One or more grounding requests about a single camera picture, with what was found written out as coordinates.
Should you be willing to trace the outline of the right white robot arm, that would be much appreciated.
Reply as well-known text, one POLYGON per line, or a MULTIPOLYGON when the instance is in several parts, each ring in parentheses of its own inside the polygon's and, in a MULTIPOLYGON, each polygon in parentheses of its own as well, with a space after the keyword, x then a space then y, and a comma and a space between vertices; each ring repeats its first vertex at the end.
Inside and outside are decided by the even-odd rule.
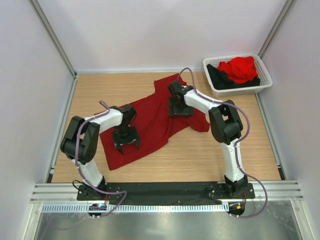
POLYGON ((225 192, 229 197, 237 198, 247 187, 248 177, 243 170, 240 151, 244 127, 234 102, 218 101, 177 80, 169 84, 168 90, 171 94, 168 100, 170 117, 191 117, 194 110, 209 116, 211 134, 223 151, 225 192))

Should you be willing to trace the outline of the dark red t-shirt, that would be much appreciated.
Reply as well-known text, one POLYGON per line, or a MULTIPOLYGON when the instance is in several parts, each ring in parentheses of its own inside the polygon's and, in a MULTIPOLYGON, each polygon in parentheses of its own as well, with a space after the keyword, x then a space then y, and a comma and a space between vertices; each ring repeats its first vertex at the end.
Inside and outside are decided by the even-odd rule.
POLYGON ((187 84, 178 77, 178 74, 171 75, 154 81, 153 94, 130 103, 137 111, 137 117, 132 125, 136 127, 140 137, 139 148, 135 144, 126 144, 122 148, 123 153, 116 150, 112 137, 114 127, 100 134, 109 170, 116 170, 159 150, 169 142, 170 137, 185 128, 191 127, 201 133, 209 131, 210 124, 205 114, 197 109, 193 110, 193 115, 190 117, 169 116, 171 93, 168 86, 176 80, 181 85, 187 84))

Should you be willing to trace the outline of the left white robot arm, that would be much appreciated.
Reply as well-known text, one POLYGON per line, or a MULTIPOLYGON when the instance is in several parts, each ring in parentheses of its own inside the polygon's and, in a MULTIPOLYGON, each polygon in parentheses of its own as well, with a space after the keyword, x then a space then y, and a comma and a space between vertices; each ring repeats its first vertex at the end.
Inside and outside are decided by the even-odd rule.
POLYGON ((111 133, 111 142, 121 154, 124 153, 124 145, 134 144, 137 149, 140 148, 137 128, 132 126, 137 116, 135 108, 130 104, 105 108, 105 111, 87 118, 74 116, 60 144, 61 152, 72 160, 82 178, 78 187, 80 199, 101 200, 109 194, 105 178, 95 162, 101 133, 115 128, 111 133))

